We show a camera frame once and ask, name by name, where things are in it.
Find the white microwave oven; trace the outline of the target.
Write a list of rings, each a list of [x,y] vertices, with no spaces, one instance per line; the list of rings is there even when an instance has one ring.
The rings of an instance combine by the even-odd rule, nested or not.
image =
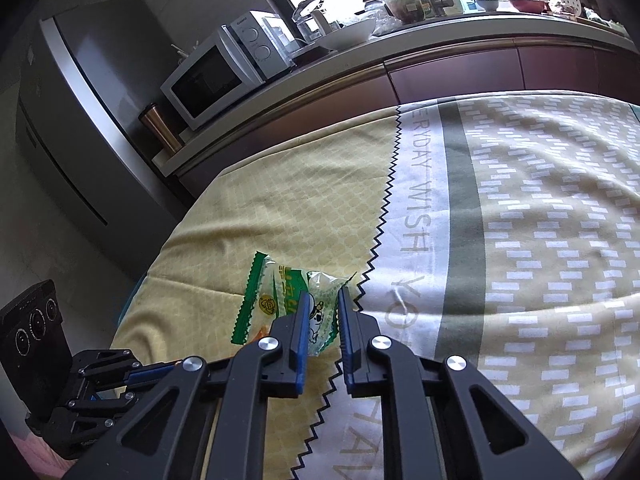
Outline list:
[[[279,15],[250,11],[196,47],[164,81],[162,91],[195,130],[289,72],[298,48]]]

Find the green snoopy snack wrapper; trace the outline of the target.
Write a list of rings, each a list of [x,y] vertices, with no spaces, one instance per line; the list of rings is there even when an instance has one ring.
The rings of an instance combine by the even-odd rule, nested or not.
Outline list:
[[[309,307],[309,355],[320,356],[337,337],[337,294],[349,278],[322,271],[292,268],[264,252],[255,252],[248,271],[243,299],[230,336],[232,344],[247,344],[262,337],[276,318],[297,311],[303,292]]]

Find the yellow patterned tablecloth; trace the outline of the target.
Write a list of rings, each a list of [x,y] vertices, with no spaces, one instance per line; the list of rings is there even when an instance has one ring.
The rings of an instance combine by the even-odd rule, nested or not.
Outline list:
[[[224,170],[113,344],[232,356],[255,252],[349,278],[418,356],[463,356],[587,479],[639,432],[639,109],[531,91],[411,103]]]

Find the copper thermos tumbler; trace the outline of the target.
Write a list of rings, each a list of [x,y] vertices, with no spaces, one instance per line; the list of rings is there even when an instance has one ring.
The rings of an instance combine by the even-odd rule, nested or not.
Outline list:
[[[175,155],[183,148],[183,140],[171,129],[156,103],[150,103],[138,116],[140,122],[160,140],[169,154]]]

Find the glass food jar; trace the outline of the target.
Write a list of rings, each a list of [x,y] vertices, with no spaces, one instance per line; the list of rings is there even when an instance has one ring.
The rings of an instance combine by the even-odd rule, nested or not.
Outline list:
[[[424,11],[420,0],[384,0],[395,18],[409,25],[424,20]]]

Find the kitchen counter with cabinets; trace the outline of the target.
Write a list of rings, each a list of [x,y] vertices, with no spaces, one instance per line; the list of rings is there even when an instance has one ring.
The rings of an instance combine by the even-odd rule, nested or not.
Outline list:
[[[639,47],[586,20],[475,14],[329,55],[233,105],[175,155],[153,159],[199,196],[224,168],[270,146],[383,107],[458,94],[565,89],[639,99]]]

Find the grey refrigerator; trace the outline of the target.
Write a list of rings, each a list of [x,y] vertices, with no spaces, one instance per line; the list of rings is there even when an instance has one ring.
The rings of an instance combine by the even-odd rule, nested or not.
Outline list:
[[[41,20],[21,69],[18,147],[78,230],[136,280],[193,203],[153,159],[163,151],[140,119],[166,104],[177,65],[143,0],[108,0]]]

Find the dark red bowl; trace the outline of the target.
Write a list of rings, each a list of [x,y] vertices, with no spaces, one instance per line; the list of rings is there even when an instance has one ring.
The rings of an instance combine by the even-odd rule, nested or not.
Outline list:
[[[510,0],[510,3],[521,13],[544,14],[549,11],[548,3],[541,0]]]

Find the glass electric kettle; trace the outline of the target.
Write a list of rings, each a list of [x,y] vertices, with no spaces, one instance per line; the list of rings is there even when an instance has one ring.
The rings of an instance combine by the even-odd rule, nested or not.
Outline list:
[[[323,10],[323,0],[303,0],[294,10],[292,20],[306,44],[333,32]]]

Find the white ceramic bowl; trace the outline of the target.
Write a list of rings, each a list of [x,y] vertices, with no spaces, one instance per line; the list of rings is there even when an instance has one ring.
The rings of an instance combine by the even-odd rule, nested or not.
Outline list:
[[[334,32],[326,36],[321,36],[316,40],[316,45],[328,50],[342,52],[367,42],[372,36],[375,27],[375,19],[366,18],[334,30]]]

